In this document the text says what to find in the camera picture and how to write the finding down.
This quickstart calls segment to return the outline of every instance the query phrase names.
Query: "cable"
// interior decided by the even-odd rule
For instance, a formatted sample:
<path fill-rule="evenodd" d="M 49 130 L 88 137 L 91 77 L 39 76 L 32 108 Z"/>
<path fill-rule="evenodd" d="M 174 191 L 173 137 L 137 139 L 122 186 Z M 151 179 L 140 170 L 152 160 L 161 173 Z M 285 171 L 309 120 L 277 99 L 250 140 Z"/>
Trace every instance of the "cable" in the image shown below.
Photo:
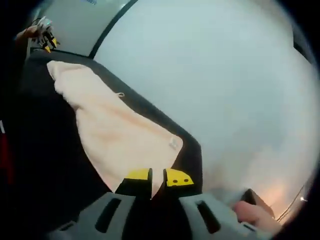
<path fill-rule="evenodd" d="M 31 22 L 31 24 L 30 24 L 30 26 L 28 26 L 28 28 L 30 28 L 30 27 L 32 26 L 32 24 L 35 23 L 35 21 L 38 21 L 38 20 L 40 20 L 40 19 L 41 19 L 41 17 L 37 17 L 35 20 L 33 20 L 33 21 Z"/>
<path fill-rule="evenodd" d="M 299 197 L 301 191 L 304 189 L 305 184 L 301 187 L 301 189 L 299 190 L 298 194 L 295 196 L 295 198 L 293 199 L 293 201 L 290 203 L 290 205 L 286 208 L 286 210 L 276 219 L 277 221 L 281 220 L 282 217 L 284 217 L 284 215 L 288 212 L 288 210 L 292 207 L 292 205 L 295 203 L 295 201 L 297 200 L 297 198 Z"/>
<path fill-rule="evenodd" d="M 290 214 L 293 211 L 293 209 L 289 209 L 289 211 L 287 211 L 280 219 L 278 219 L 278 221 L 282 221 L 288 214 Z"/>

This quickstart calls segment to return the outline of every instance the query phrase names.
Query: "black surface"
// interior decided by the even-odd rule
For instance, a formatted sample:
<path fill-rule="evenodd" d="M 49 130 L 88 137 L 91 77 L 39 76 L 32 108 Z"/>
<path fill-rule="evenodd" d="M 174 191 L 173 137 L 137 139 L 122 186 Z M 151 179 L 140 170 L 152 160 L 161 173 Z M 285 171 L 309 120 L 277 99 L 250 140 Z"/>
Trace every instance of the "black surface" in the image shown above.
<path fill-rule="evenodd" d="M 53 230 L 109 190 L 82 148 L 73 109 L 55 92 L 46 65 L 52 59 L 90 67 L 114 92 L 125 94 L 129 107 L 181 137 L 183 147 L 173 168 L 190 175 L 201 191 L 201 148 L 190 134 L 93 60 L 39 51 L 24 66 L 4 123 L 15 153 L 16 199 L 25 228 Z M 160 190 L 152 203 L 155 222 L 170 216 L 161 199 Z"/>
<path fill-rule="evenodd" d="M 96 41 L 95 45 L 93 46 L 89 58 L 94 59 L 98 49 L 100 48 L 100 45 L 108 35 L 108 33 L 111 31 L 111 29 L 114 27 L 114 25 L 118 22 L 118 20 L 137 2 L 138 0 L 130 0 L 121 10 L 114 16 L 114 18 L 109 22 L 109 24 L 105 27 L 103 32 L 101 33 L 100 37 Z"/>
<path fill-rule="evenodd" d="M 241 201 L 245 201 L 246 203 L 251 205 L 257 205 L 252 189 L 248 189 L 244 192 L 244 194 L 241 197 Z"/>
<path fill-rule="evenodd" d="M 310 60 L 308 59 L 306 52 L 304 51 L 304 49 L 301 47 L 299 43 L 297 43 L 296 41 L 293 41 L 293 47 L 310 63 Z"/>
<path fill-rule="evenodd" d="M 303 51 L 303 56 L 311 63 L 316 62 L 319 67 L 320 59 L 320 34 L 318 30 L 319 22 L 319 9 L 315 7 L 316 2 L 313 1 L 292 1 L 292 0 L 277 0 L 277 2 L 285 9 L 289 15 L 292 17 L 296 25 L 301 30 L 308 41 L 307 47 L 300 45 L 302 47 L 298 51 L 301 53 Z"/>
<path fill-rule="evenodd" d="M 31 47 L 30 48 L 30 53 L 34 53 L 36 51 L 43 51 L 40 47 Z M 51 49 L 51 52 L 56 52 L 56 53 L 63 53 L 63 54 L 69 54 L 69 55 L 74 55 L 74 56 L 78 56 L 78 57 L 82 57 L 82 58 L 87 58 L 87 56 L 85 55 L 81 55 L 81 54 L 77 54 L 77 53 L 73 53 L 73 52 L 68 52 L 68 51 L 62 51 L 59 49 Z"/>

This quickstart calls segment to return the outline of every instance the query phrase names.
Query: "peach towel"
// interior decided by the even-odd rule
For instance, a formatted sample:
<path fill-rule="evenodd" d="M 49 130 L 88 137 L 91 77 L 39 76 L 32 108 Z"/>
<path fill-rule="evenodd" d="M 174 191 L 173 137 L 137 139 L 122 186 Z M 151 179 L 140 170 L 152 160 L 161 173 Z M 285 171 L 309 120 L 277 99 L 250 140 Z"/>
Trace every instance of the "peach towel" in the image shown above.
<path fill-rule="evenodd" d="M 90 68 L 61 61 L 47 68 L 55 91 L 75 111 L 83 149 L 104 183 L 114 192 L 131 170 L 152 168 L 154 196 L 182 139 L 134 112 Z"/>

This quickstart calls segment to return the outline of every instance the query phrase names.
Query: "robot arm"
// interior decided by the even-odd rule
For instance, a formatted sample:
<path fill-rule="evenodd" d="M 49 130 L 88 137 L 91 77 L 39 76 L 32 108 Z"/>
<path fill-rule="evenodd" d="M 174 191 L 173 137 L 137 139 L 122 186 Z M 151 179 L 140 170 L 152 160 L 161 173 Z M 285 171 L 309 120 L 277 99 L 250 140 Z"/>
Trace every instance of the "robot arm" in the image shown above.
<path fill-rule="evenodd" d="M 44 16 L 36 26 L 38 32 L 37 43 L 42 49 L 50 53 L 51 49 L 55 49 L 58 45 L 57 39 L 53 35 L 52 21 Z"/>

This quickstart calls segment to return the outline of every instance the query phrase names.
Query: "finger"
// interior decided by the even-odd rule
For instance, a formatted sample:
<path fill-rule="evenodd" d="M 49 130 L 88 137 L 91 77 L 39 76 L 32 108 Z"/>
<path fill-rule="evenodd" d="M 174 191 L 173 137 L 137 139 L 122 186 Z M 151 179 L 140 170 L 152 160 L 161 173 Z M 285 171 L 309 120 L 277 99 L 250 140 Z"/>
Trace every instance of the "finger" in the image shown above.
<path fill-rule="evenodd" d="M 28 38 L 34 38 L 38 35 L 38 27 L 36 25 L 30 26 L 26 30 L 26 35 Z"/>
<path fill-rule="evenodd" d="M 281 225 L 274 220 L 262 207 L 240 201 L 233 207 L 240 222 L 247 222 L 263 231 L 276 233 Z"/>

